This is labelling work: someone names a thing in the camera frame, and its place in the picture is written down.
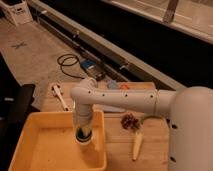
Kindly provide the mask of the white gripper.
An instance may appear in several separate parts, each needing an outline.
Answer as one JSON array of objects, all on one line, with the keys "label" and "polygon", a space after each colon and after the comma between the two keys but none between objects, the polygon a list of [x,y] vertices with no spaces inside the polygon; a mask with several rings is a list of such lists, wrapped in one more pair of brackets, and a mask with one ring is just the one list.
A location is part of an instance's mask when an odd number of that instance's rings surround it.
[{"label": "white gripper", "polygon": [[91,105],[77,105],[74,107],[73,122],[76,129],[83,132],[92,130],[93,109]]}]

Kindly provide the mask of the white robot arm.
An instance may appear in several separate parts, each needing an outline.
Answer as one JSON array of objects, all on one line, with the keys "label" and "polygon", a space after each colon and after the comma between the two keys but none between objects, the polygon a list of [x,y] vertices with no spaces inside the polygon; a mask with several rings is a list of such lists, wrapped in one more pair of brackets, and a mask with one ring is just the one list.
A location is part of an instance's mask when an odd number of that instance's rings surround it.
[{"label": "white robot arm", "polygon": [[86,78],[71,89],[75,117],[90,122],[92,106],[109,105],[170,120],[168,171],[213,171],[213,89],[99,89]]}]

